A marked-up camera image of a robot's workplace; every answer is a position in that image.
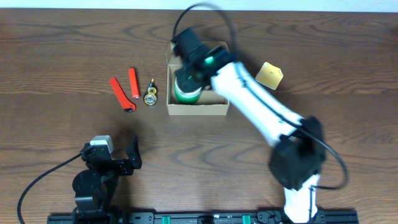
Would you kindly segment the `green tape roll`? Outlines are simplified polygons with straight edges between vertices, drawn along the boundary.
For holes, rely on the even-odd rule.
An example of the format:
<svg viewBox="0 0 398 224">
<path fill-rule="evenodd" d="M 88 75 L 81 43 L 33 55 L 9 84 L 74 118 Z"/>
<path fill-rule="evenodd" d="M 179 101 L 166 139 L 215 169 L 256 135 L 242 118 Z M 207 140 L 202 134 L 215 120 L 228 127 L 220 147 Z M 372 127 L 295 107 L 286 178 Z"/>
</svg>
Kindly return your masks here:
<svg viewBox="0 0 398 224">
<path fill-rule="evenodd" d="M 200 99 L 202 88 L 192 77 L 185 81 L 176 78 L 174 92 L 179 103 L 192 105 Z"/>
</svg>

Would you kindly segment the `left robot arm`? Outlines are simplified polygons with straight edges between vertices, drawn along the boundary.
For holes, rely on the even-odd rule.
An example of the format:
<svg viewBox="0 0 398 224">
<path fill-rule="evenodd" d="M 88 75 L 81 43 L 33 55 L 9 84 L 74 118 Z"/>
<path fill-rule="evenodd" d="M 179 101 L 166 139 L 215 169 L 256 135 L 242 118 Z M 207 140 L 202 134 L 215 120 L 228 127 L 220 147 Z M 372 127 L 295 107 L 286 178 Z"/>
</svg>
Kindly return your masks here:
<svg viewBox="0 0 398 224">
<path fill-rule="evenodd" d="M 95 136 L 80 151 L 87 170 L 76 175 L 72 182 L 76 209 L 73 223 L 128 223 L 128 215 L 111 201 L 116 193 L 120 176 L 133 175 L 142 167 L 137 136 L 126 148 L 126 159 L 114 160 L 111 136 Z"/>
</svg>

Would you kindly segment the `brown cardboard box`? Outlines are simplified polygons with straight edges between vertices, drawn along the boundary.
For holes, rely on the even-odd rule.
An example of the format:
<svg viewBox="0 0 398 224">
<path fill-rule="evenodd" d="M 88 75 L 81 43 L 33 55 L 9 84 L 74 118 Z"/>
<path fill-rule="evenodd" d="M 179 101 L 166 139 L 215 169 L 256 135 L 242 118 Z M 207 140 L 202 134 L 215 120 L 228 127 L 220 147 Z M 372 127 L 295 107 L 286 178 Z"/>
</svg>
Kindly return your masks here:
<svg viewBox="0 0 398 224">
<path fill-rule="evenodd" d="M 169 43 L 166 50 L 167 64 L 167 97 L 166 105 L 170 116 L 226 116 L 229 101 L 217 95 L 212 90 L 204 90 L 199 99 L 190 104 L 181 103 L 175 95 L 175 74 L 182 67 L 182 60 L 173 53 L 173 43 Z"/>
</svg>

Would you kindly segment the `long orange utility knife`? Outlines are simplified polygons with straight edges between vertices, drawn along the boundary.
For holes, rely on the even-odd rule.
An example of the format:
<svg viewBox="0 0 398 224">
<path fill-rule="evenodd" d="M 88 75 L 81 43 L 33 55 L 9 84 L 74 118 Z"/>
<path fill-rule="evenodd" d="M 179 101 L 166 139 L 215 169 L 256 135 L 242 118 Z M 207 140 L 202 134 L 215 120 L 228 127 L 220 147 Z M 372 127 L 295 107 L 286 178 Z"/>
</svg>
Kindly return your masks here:
<svg viewBox="0 0 398 224">
<path fill-rule="evenodd" d="M 111 78 L 109 80 L 109 84 L 111 85 L 116 95 L 116 98 L 118 99 L 123 110 L 129 113 L 134 112 L 136 110 L 136 105 L 128 99 L 117 78 L 116 77 Z"/>
</svg>

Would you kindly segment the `yellow sticky note pad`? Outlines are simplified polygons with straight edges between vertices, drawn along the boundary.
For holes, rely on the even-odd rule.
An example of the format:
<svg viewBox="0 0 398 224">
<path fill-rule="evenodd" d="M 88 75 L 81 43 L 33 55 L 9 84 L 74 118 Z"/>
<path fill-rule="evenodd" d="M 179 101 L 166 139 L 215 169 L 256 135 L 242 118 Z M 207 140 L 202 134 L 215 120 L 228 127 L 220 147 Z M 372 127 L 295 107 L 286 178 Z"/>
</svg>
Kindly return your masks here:
<svg viewBox="0 0 398 224">
<path fill-rule="evenodd" d="M 272 90 L 276 90 L 283 77 L 284 74 L 280 68 L 270 64 L 269 62 L 264 62 L 260 71 L 256 75 L 255 80 Z"/>
</svg>

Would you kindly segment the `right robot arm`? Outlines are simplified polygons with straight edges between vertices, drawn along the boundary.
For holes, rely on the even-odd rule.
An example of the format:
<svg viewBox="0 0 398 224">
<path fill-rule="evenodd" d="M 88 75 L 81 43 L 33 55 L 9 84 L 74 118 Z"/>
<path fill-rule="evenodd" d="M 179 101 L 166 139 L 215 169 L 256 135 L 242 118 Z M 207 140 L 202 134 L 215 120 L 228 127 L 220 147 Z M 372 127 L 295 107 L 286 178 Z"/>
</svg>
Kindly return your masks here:
<svg viewBox="0 0 398 224">
<path fill-rule="evenodd" d="M 180 103 L 194 104 L 206 87 L 235 105 L 273 148 L 269 169 L 284 188 L 284 213 L 293 223 L 315 219 L 316 190 L 326 150 L 322 127 L 277 101 L 223 46 L 210 48 L 191 29 L 171 40 L 182 66 L 175 71 L 174 92 Z"/>
</svg>

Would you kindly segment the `short orange utility knife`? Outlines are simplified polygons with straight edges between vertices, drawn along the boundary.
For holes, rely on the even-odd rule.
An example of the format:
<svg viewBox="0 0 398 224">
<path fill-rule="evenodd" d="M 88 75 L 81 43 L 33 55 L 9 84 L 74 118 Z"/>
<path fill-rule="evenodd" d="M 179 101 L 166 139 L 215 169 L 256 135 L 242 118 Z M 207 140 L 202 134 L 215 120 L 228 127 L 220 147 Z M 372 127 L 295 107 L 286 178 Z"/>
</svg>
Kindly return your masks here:
<svg viewBox="0 0 398 224">
<path fill-rule="evenodd" d="M 128 74 L 129 74 L 132 97 L 138 100 L 140 98 L 140 90 L 139 90 L 135 68 L 130 68 L 128 70 Z"/>
</svg>

